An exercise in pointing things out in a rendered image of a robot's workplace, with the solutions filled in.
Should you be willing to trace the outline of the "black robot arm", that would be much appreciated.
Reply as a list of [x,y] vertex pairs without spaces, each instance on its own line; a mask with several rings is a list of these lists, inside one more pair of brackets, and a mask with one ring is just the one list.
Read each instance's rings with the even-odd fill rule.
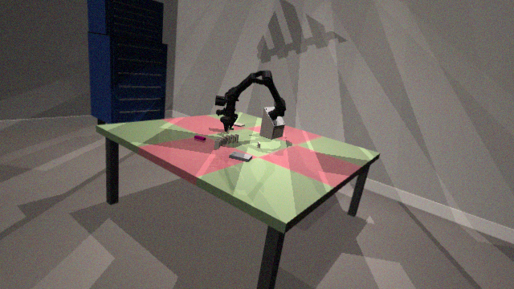
[[[257,79],[257,77],[262,76],[262,79]],[[284,112],[286,111],[286,105],[283,98],[280,97],[272,79],[272,75],[270,71],[258,71],[256,73],[251,73],[242,83],[240,83],[237,87],[231,88],[225,96],[216,96],[215,105],[225,106],[228,108],[235,108],[235,102],[239,101],[238,98],[240,94],[247,89],[251,84],[258,83],[264,84],[268,87],[270,93],[274,98],[275,109],[270,111],[268,114],[272,118],[272,120],[277,119],[278,116],[284,116]],[[223,110],[217,110],[216,114],[218,116],[226,114],[225,108]]]

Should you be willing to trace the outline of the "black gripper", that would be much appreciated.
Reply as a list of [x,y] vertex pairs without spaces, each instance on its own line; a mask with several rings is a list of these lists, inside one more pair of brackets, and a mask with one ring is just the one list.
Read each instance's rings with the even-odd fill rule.
[[236,110],[235,108],[228,108],[228,107],[226,107],[225,110],[226,110],[226,114],[225,114],[225,116],[222,116],[220,118],[220,121],[223,123],[224,130],[226,132],[227,129],[229,128],[229,126],[230,126],[230,128],[233,127],[235,121],[238,118],[238,114],[235,114],[235,110]]

